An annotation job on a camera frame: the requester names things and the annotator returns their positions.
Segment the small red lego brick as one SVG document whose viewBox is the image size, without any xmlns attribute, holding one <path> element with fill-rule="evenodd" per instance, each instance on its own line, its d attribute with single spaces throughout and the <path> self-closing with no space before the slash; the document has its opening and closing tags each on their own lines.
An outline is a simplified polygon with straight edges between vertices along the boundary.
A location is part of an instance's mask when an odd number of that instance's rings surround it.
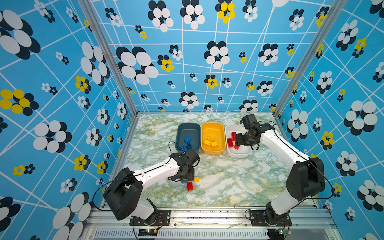
<svg viewBox="0 0 384 240">
<path fill-rule="evenodd" d="M 187 190 L 188 191 L 192 191 L 194 189 L 194 187 L 193 187 L 193 183 L 192 182 L 188 182 L 187 183 Z"/>
</svg>

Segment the white plastic bin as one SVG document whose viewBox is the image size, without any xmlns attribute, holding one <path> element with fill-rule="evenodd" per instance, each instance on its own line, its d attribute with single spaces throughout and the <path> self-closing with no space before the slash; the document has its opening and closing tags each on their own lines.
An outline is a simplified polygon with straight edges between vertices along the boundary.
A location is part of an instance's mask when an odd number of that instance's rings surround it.
<svg viewBox="0 0 384 240">
<path fill-rule="evenodd" d="M 226 144 L 227 144 L 227 139 L 232 138 L 231 132 L 236 132 L 236 134 L 245 134 L 246 130 L 244 127 L 240 125 L 227 125 L 225 127 Z M 232 158 L 246 158 L 252 152 L 253 150 L 251 149 L 250 146 L 240 146 L 238 150 L 234 148 L 228 148 L 227 146 L 227 153 Z"/>
</svg>

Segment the red lego brick long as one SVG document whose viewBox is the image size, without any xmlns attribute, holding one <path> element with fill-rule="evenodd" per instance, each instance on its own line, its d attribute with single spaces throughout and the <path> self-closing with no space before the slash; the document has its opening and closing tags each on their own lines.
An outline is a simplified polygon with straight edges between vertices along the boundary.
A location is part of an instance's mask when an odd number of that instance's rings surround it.
<svg viewBox="0 0 384 240">
<path fill-rule="evenodd" d="M 234 147 L 234 142 L 231 138 L 227 139 L 227 146 L 228 148 L 233 148 Z"/>
</svg>

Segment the yellow plastic bin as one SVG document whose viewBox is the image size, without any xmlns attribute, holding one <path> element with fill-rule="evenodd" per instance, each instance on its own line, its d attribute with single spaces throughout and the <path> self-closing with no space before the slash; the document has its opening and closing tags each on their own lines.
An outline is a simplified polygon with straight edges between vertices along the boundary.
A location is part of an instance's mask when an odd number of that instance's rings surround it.
<svg viewBox="0 0 384 240">
<path fill-rule="evenodd" d="M 211 142 L 209 137 L 215 138 L 214 142 L 217 142 L 216 147 L 211 147 L 206 142 Z M 220 155 L 226 149 L 226 136 L 225 128 L 220 123 L 208 122 L 203 123 L 201 126 L 201 148 L 205 154 L 208 155 Z"/>
</svg>

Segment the dark teal plastic bin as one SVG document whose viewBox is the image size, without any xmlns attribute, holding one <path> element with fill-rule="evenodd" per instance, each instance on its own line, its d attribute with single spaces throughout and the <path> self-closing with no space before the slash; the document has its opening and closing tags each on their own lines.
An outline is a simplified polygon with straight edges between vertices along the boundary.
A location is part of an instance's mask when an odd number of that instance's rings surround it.
<svg viewBox="0 0 384 240">
<path fill-rule="evenodd" d="M 201 147 L 201 126 L 197 123 L 182 123 L 178 126 L 176 135 L 176 149 L 178 152 L 181 152 L 181 146 L 185 146 L 188 150 L 185 142 L 187 138 L 191 139 L 189 144 L 191 144 L 192 150 L 198 153 Z"/>
</svg>

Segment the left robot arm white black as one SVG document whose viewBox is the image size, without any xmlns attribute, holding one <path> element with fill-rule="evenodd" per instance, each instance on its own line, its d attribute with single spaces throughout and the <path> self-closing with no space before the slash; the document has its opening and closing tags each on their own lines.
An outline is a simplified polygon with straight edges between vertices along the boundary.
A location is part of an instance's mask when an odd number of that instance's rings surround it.
<svg viewBox="0 0 384 240">
<path fill-rule="evenodd" d="M 131 171 L 124 168 L 107 187 L 104 200 L 118 221 L 134 217 L 147 225 L 153 224 L 160 219 L 159 210 L 151 200 L 140 200 L 144 190 L 165 179 L 193 181 L 199 162 L 198 153 L 188 150 L 173 153 L 167 160 L 146 169 Z"/>
</svg>

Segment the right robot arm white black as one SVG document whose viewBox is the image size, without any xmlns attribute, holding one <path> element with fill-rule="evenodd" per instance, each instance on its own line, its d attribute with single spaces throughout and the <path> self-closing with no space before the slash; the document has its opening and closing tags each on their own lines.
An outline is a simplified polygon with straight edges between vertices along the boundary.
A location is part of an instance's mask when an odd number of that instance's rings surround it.
<svg viewBox="0 0 384 240">
<path fill-rule="evenodd" d="M 272 125 L 259 123 L 255 115 L 242 117 L 240 125 L 246 131 L 236 135 L 237 146 L 249 146 L 253 149 L 254 146 L 263 144 L 272 150 L 290 171 L 286 189 L 266 204 L 265 221 L 270 226 L 276 226 L 301 202 L 312 199 L 325 190 L 324 163 L 319 158 L 311 158 L 293 147 Z"/>
</svg>

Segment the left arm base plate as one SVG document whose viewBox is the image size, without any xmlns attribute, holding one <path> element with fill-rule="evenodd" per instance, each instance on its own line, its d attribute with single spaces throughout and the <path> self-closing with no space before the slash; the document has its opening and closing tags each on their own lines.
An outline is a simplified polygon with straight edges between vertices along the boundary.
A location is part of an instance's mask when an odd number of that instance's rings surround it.
<svg viewBox="0 0 384 240">
<path fill-rule="evenodd" d="M 171 219 L 170 210 L 155 210 L 147 219 L 131 217 L 130 226 L 163 227 L 169 226 Z"/>
</svg>

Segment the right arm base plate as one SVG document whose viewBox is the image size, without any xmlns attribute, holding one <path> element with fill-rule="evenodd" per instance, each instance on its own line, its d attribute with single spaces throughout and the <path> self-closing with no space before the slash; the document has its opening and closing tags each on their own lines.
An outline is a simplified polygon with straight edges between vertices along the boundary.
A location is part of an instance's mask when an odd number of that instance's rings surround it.
<svg viewBox="0 0 384 240">
<path fill-rule="evenodd" d="M 292 220 L 288 213 L 276 215 L 270 210 L 250 210 L 246 213 L 253 227 L 291 227 Z"/>
</svg>

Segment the aluminium front rail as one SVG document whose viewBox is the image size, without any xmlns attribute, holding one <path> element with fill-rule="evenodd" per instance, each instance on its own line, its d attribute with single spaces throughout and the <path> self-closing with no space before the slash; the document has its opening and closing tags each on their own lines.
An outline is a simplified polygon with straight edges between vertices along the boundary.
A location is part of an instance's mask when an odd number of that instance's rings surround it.
<svg viewBox="0 0 384 240">
<path fill-rule="evenodd" d="M 112 213 L 96 211 L 84 229 L 83 240 L 340 240 L 330 211 L 298 207 L 280 226 L 257 224 L 250 208 L 172 208 L 166 225 L 134 226 Z"/>
</svg>

